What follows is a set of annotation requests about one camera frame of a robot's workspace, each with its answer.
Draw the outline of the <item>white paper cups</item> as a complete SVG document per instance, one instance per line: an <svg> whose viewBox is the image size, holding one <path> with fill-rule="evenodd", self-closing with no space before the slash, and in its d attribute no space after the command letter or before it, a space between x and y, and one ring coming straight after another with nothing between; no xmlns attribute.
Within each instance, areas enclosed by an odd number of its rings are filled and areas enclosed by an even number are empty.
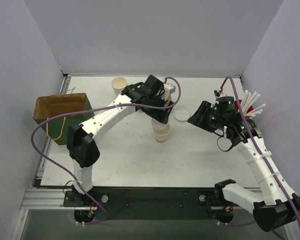
<svg viewBox="0 0 300 240"><path fill-rule="evenodd" d="M111 82L112 89L116 96L120 95L127 85L127 80L123 77L116 77Z"/></svg>

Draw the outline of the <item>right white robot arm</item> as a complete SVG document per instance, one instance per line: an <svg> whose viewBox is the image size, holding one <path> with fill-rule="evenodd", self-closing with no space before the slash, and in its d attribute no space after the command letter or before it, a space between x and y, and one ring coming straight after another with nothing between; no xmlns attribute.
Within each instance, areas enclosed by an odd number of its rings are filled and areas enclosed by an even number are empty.
<svg viewBox="0 0 300 240"><path fill-rule="evenodd" d="M223 132L250 168L260 193L253 193L234 180L216 183L214 191L221 204L234 203L253 215L265 232L296 221L300 217L300 195L287 184L267 150L262 134L253 119L242 119L232 96L203 101L188 123L210 133Z"/></svg>

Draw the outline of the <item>white paper cup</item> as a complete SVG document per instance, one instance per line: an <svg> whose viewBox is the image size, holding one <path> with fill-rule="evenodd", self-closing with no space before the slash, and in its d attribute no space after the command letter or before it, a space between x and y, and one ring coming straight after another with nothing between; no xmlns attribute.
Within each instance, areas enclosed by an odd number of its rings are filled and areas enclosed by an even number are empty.
<svg viewBox="0 0 300 240"><path fill-rule="evenodd" d="M159 143L163 143L168 139L171 126L170 124L166 124L163 127L160 128L153 127L152 129L154 132L154 139Z"/></svg>

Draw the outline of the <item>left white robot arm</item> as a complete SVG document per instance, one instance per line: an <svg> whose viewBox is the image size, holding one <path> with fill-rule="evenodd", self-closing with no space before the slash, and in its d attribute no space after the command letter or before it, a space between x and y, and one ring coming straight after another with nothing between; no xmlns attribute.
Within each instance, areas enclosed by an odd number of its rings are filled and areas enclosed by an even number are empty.
<svg viewBox="0 0 300 240"><path fill-rule="evenodd" d="M98 140L123 118L142 111L166 126L175 103L170 99L176 87L149 75L144 82L127 85L108 108L90 119L68 128L66 147L72 158L75 181L74 199L82 206L91 203L92 169L101 153Z"/></svg>

